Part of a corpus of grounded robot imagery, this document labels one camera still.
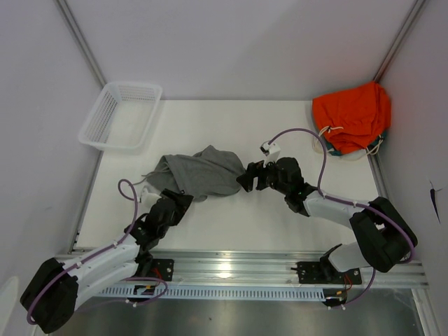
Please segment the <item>grey shorts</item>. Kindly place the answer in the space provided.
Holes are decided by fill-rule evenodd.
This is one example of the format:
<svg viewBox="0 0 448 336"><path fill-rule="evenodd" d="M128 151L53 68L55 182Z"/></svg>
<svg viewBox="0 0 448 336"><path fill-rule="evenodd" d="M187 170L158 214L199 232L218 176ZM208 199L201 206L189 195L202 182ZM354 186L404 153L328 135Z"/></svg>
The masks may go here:
<svg viewBox="0 0 448 336"><path fill-rule="evenodd" d="M212 145L194 155L163 155L142 183L156 190L168 189L203 202L209 196L225 197L239 192L237 177L245 172L239 157Z"/></svg>

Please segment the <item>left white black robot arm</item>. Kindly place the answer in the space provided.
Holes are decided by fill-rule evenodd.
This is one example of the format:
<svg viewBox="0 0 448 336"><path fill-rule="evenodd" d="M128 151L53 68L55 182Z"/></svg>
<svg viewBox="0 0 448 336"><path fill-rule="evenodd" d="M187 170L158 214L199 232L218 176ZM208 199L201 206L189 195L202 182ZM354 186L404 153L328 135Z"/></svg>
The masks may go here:
<svg viewBox="0 0 448 336"><path fill-rule="evenodd" d="M155 278L151 250L181 222L193 196L164 189L144 200L148 211L120 238L77 258L50 258L41 264L20 298L28 323L53 333L105 288L131 278Z"/></svg>

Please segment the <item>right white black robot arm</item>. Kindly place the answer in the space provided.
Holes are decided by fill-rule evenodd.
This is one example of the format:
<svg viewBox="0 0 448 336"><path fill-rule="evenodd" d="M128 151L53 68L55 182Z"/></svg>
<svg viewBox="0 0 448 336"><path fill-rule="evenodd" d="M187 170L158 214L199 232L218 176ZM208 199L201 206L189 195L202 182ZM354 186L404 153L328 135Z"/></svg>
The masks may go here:
<svg viewBox="0 0 448 336"><path fill-rule="evenodd" d="M327 282L336 282L356 268L372 267L386 273L414 255L417 236L388 199L377 197L363 204L319 191L305 182L292 157L267 164L252 162L237 182L248 193L271 188L284 196L292 212L353 231L354 243L336 245L321 257L319 272Z"/></svg>

